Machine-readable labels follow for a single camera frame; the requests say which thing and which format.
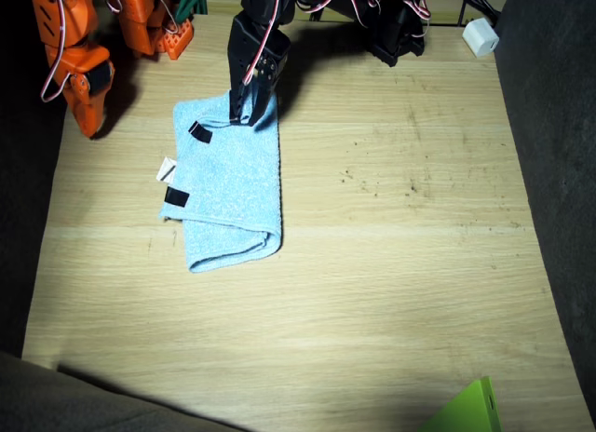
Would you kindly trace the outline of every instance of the dark stain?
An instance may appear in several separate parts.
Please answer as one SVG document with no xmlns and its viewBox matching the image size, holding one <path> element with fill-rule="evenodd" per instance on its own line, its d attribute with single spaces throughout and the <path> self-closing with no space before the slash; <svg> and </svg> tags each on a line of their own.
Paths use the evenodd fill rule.
<svg viewBox="0 0 596 432">
<path fill-rule="evenodd" d="M 410 108 L 410 110 L 408 112 L 408 120 L 410 120 L 413 130 L 416 132 L 416 137 L 418 138 L 418 141 L 421 142 L 422 137 L 420 136 L 420 128 L 418 127 L 418 122 L 416 121 L 416 116 L 413 114 L 412 106 L 411 105 L 408 105 L 408 106 Z"/>
</svg>

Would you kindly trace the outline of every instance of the power adapter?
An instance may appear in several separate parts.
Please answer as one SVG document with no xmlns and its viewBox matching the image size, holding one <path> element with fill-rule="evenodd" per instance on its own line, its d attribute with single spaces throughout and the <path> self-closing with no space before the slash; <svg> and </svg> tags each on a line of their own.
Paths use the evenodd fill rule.
<svg viewBox="0 0 596 432">
<path fill-rule="evenodd" d="M 477 57 L 493 52 L 499 42 L 498 35 L 485 18 L 469 22 L 464 29 L 464 40 Z"/>
</svg>

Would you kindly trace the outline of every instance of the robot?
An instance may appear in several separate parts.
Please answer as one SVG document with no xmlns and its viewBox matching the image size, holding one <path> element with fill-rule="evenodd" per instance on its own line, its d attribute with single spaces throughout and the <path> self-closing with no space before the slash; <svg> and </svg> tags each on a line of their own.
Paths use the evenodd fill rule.
<svg viewBox="0 0 596 432">
<path fill-rule="evenodd" d="M 88 38 L 98 26 L 92 0 L 33 0 L 50 74 L 42 101 L 60 94 L 87 137 L 102 124 L 103 102 L 115 68 L 110 53 Z M 177 24 L 170 0 L 106 0 L 118 15 L 126 44 L 136 56 L 168 52 L 176 60 L 193 37 L 189 20 Z M 425 0 L 242 0 L 243 10 L 232 22 L 228 43 L 230 68 L 230 122 L 239 124 L 249 93 L 252 112 L 248 125 L 263 116 L 275 91 L 290 50 L 290 39 L 279 30 L 293 20 L 296 7 L 313 16 L 331 8 L 356 20 L 368 35 L 371 53 L 393 67 L 408 52 L 422 55 L 425 48 L 422 20 L 430 12 Z M 58 91 L 47 97 L 51 81 Z"/>
<path fill-rule="evenodd" d="M 368 49 L 389 67 L 408 52 L 422 55 L 421 20 L 430 20 L 425 0 L 242 0 L 242 7 L 227 48 L 230 122 L 240 123 L 250 93 L 250 126 L 263 116 L 288 59 L 290 39 L 278 27 L 292 21 L 296 7 L 311 14 L 328 7 L 356 20 L 368 32 Z"/>
<path fill-rule="evenodd" d="M 97 29 L 93 0 L 33 0 L 37 28 L 46 45 L 50 72 L 41 91 L 43 102 L 61 94 L 83 134 L 93 137 L 103 120 L 105 94 L 115 68 L 110 52 L 89 39 Z M 124 40 L 135 56 L 167 52 L 177 60 L 193 38 L 189 20 L 176 23 L 170 0 L 106 0 L 120 21 Z M 46 96 L 51 81 L 58 91 Z"/>
</svg>

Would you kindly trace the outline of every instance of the wooden surface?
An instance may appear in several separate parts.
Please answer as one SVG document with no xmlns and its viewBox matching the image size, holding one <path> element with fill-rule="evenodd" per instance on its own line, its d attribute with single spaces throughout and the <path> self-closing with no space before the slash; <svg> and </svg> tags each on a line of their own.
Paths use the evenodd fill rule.
<svg viewBox="0 0 596 432">
<path fill-rule="evenodd" d="M 456 24 L 459 18 L 459 12 L 462 7 L 462 0 L 427 0 L 428 7 L 432 12 L 432 22 L 435 24 Z M 503 8 L 506 0 L 487 0 L 494 8 L 500 10 Z M 240 0 L 207 0 L 209 13 L 214 15 L 236 15 L 242 7 L 240 6 Z M 477 19 L 481 17 L 481 13 L 471 8 L 466 7 L 466 13 L 464 14 L 466 20 Z M 309 15 L 303 13 L 300 10 L 296 10 L 295 18 L 297 20 L 308 20 Z M 343 15 L 334 12 L 331 9 L 326 9 L 323 12 L 321 20 L 325 21 L 338 21 L 338 20 L 349 20 Z"/>
<path fill-rule="evenodd" d="M 116 65 L 107 137 L 66 116 L 25 358 L 262 432 L 415 430 L 484 375 L 505 430 L 593 430 L 494 58 L 460 29 L 391 69 L 352 25 L 292 24 L 283 246 L 186 270 L 155 175 L 174 103 L 229 87 L 230 24 L 199 18 L 178 61 Z"/>
</svg>

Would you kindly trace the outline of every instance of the folded towel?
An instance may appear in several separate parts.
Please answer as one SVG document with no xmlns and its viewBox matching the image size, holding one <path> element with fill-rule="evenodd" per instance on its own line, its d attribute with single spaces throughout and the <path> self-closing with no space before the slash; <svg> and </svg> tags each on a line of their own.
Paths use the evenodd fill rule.
<svg viewBox="0 0 596 432">
<path fill-rule="evenodd" d="M 251 109 L 250 95 L 244 123 Z M 230 125 L 229 93 L 180 102 L 174 130 L 178 165 L 159 216 L 182 220 L 189 270 L 275 253 L 281 244 L 276 98 L 254 127 Z"/>
</svg>

